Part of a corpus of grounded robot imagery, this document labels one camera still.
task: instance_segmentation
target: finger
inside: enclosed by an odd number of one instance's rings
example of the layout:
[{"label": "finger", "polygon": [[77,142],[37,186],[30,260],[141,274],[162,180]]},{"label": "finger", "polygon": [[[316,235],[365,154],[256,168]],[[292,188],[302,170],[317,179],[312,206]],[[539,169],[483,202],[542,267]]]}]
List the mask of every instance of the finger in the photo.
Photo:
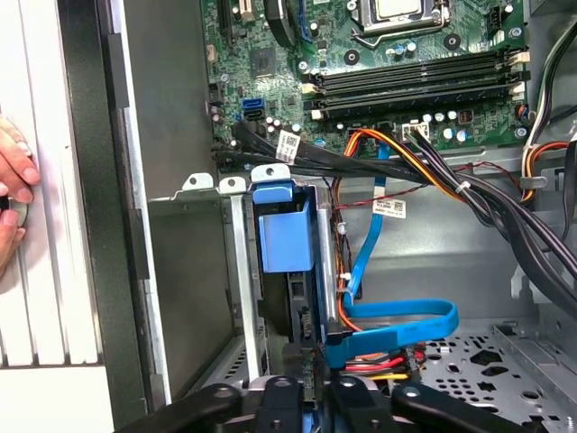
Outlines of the finger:
[{"label": "finger", "polygon": [[0,115],[0,129],[3,129],[5,133],[10,135],[10,138],[16,143],[16,145],[26,154],[26,156],[32,156],[32,151],[26,144],[23,135],[18,131],[18,129],[3,115]]},{"label": "finger", "polygon": [[27,183],[30,185],[40,183],[40,173],[32,160],[26,156],[26,152],[23,152],[20,146],[2,128],[0,128],[0,153],[2,153],[16,174]]},{"label": "finger", "polygon": [[12,256],[14,255],[18,247],[20,247],[25,234],[26,234],[25,228],[19,228],[18,230],[16,230],[16,235],[14,235],[14,239],[12,241],[12,244],[10,245],[8,254],[6,255],[6,261],[5,263],[0,264],[0,276],[4,274],[6,266],[8,266],[10,259],[12,259]]},{"label": "finger", "polygon": [[0,214],[0,266],[5,265],[10,257],[10,250],[18,229],[17,224],[18,212],[15,210],[8,209]]},{"label": "finger", "polygon": [[8,187],[8,192],[16,200],[21,203],[30,203],[32,201],[33,195],[30,189],[2,155],[0,155],[0,181]]}]

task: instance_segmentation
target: motherboard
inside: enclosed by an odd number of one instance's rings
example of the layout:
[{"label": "motherboard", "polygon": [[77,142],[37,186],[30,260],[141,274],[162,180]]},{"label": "motherboard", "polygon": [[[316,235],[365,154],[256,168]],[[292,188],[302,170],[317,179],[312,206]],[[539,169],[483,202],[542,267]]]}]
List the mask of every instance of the motherboard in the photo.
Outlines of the motherboard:
[{"label": "motherboard", "polygon": [[[527,138],[523,0],[202,0],[215,140],[254,123],[341,152],[360,127],[441,151]],[[362,157],[374,157],[365,145]]]}]

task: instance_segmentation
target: circuit board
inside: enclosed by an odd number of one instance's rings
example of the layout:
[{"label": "circuit board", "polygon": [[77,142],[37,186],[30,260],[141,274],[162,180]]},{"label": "circuit board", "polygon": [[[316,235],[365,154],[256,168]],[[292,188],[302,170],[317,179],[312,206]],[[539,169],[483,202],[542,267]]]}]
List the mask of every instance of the circuit board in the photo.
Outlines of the circuit board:
[{"label": "circuit board", "polygon": [[[242,118],[242,102],[247,98],[262,98],[267,117],[279,120],[284,127],[298,124],[303,140],[337,152],[346,145],[347,131],[388,122],[398,138],[402,138],[403,128],[421,124],[424,117],[429,116],[433,120],[427,123],[427,135],[441,151],[524,142],[527,129],[518,115],[519,107],[526,103],[524,93],[507,100],[459,105],[454,110],[451,107],[438,110],[431,106],[429,110],[420,108],[340,122],[318,122],[303,110],[306,96],[301,88],[303,73],[330,76],[505,47],[523,49],[526,46],[523,0],[453,0],[450,3],[451,22],[442,30],[414,35],[410,39],[387,39],[374,50],[352,39],[354,23],[346,0],[302,0],[300,12],[307,23],[317,23],[318,33],[315,37],[309,36],[311,42],[301,38],[294,49],[285,49],[277,44],[264,17],[263,0],[252,0],[253,22],[232,22],[232,44],[227,44],[219,31],[218,0],[202,2],[209,81],[211,86],[218,87],[218,98],[222,99],[220,116],[214,123],[215,138],[221,143],[233,139],[231,126]],[[230,4],[231,7],[236,5],[235,0]],[[490,35],[486,17],[495,6],[511,8],[510,15],[499,31]],[[411,42],[416,49],[410,57],[391,56],[391,49],[399,45],[407,47]],[[350,58],[347,59],[351,51],[358,53],[354,64]],[[443,115],[444,119],[436,122],[436,114]],[[269,131],[268,138],[275,143],[278,130]],[[365,146],[361,153],[363,157],[374,155],[374,146]]]}]

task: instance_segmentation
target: blue sata port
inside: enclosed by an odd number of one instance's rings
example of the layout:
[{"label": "blue sata port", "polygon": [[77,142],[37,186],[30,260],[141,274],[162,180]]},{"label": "blue sata port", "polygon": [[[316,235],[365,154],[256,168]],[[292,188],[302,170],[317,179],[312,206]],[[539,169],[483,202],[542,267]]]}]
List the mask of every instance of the blue sata port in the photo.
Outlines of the blue sata port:
[{"label": "blue sata port", "polygon": [[243,111],[263,110],[264,99],[262,99],[261,97],[255,97],[253,99],[243,99],[241,107],[243,108]]}]

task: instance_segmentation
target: cable label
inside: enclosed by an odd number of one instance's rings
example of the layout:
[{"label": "cable label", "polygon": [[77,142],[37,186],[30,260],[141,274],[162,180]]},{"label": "cable label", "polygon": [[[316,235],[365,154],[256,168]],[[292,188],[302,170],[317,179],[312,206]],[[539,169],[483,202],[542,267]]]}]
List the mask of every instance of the cable label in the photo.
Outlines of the cable label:
[{"label": "cable label", "polygon": [[277,160],[283,161],[288,165],[295,163],[297,157],[298,145],[300,144],[300,137],[291,134],[287,131],[280,131],[279,145],[277,146]]},{"label": "cable label", "polygon": [[[385,195],[385,187],[375,187],[373,197]],[[393,218],[407,218],[407,202],[395,198],[381,198],[372,203],[372,213]]]}]

